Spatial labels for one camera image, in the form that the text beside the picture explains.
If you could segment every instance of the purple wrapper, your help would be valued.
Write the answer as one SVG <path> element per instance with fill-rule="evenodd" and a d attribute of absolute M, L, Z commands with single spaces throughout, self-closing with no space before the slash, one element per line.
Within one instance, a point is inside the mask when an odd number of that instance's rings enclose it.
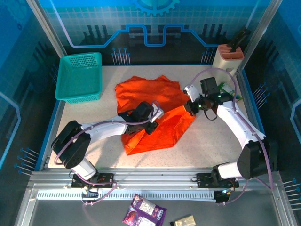
<path fill-rule="evenodd" d="M 122 222 L 130 226 L 162 226 L 166 211 L 135 194 Z"/>

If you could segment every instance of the orange shirt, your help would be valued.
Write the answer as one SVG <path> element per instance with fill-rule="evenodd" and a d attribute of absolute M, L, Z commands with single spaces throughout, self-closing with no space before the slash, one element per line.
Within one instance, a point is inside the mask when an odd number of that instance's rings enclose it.
<path fill-rule="evenodd" d="M 154 80 L 133 76 L 117 84 L 115 92 L 117 113 L 135 109 L 143 101 L 151 104 L 154 100 L 158 100 L 164 111 L 156 120 L 159 125 L 151 135 L 142 130 L 121 136 L 128 155 L 173 147 L 195 119 L 183 106 L 189 97 L 183 93 L 179 82 L 164 75 Z"/>

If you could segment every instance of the blue edge trim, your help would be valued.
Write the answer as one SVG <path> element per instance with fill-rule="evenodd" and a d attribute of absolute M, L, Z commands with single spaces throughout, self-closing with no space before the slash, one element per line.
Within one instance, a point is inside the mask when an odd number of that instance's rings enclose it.
<path fill-rule="evenodd" d="M 45 137 L 44 137 L 44 141 L 43 141 L 41 151 L 40 151 L 40 154 L 39 154 L 39 157 L 38 157 L 38 160 L 37 160 L 37 164 L 34 168 L 34 171 L 39 171 L 40 170 L 40 166 L 42 164 L 43 156 L 44 156 L 45 151 L 46 151 L 46 144 L 47 144 L 48 139 L 49 139 L 50 131 L 52 129 L 53 123 L 55 122 L 55 115 L 56 115 L 59 103 L 60 103 L 59 100 L 57 100 L 56 103 L 55 103 L 55 107 L 53 109 L 53 112 L 52 112 L 52 115 L 51 115 L 51 118 L 50 118 L 50 122 L 49 122 L 48 127 L 47 127 L 47 131 L 46 131 L 46 134 L 45 134 Z"/>
<path fill-rule="evenodd" d="M 250 84 L 249 84 L 249 81 L 248 81 L 248 78 L 246 76 L 246 72 L 245 70 L 242 71 L 242 75 L 243 75 L 243 78 L 245 80 L 245 83 L 246 83 L 246 89 L 248 91 L 248 94 L 249 94 L 249 97 L 250 97 L 250 100 L 251 100 L 251 105 L 252 105 L 252 108 L 254 109 L 254 114 L 255 114 L 255 117 L 256 117 L 256 120 L 257 120 L 257 123 L 258 123 L 258 126 L 259 126 L 259 131 L 261 133 L 264 133 L 264 128 L 263 128 L 263 125 L 262 125 L 262 121 L 260 119 L 260 116 L 259 116 L 259 112 L 258 112 L 258 109 L 256 107 L 256 103 L 255 103 L 255 100 L 254 100 L 254 97 L 253 97 L 253 93 L 251 91 L 251 87 L 250 87 Z"/>

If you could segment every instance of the white table surface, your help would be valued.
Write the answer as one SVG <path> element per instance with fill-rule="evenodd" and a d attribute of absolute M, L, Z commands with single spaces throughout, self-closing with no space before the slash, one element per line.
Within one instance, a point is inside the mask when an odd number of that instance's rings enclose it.
<path fill-rule="evenodd" d="M 194 76 L 209 66 L 202 65 L 160 65 L 160 66 L 103 66 L 103 93 L 100 100 L 69 104 L 66 103 L 60 121 L 58 134 L 72 120 L 78 123 L 92 123 L 106 120 L 117 114 L 117 102 L 114 88 L 116 84 L 136 75 L 146 79 L 156 79 L 161 75 L 179 81 L 183 89 Z M 195 81 L 195 87 L 201 87 L 199 80 L 211 77 L 206 74 Z M 243 101 L 238 102 L 240 110 L 246 115 Z M 216 164 L 236 161 L 241 153 L 241 146 L 220 118 L 209 121 L 199 113 L 181 137 L 178 143 L 168 149 L 160 149 L 139 154 L 127 155 L 121 136 L 109 137 L 89 146 L 86 158 L 97 168 L 118 167 L 211 167 Z M 55 153 L 52 152 L 49 168 L 61 168 L 54 165 Z"/>

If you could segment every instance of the green basket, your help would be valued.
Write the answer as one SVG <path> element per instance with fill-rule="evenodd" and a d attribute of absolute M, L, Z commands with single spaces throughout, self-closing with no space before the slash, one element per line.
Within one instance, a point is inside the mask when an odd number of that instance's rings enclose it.
<path fill-rule="evenodd" d="M 98 100 L 102 91 L 102 55 L 84 53 L 60 60 L 55 97 L 68 103 Z"/>

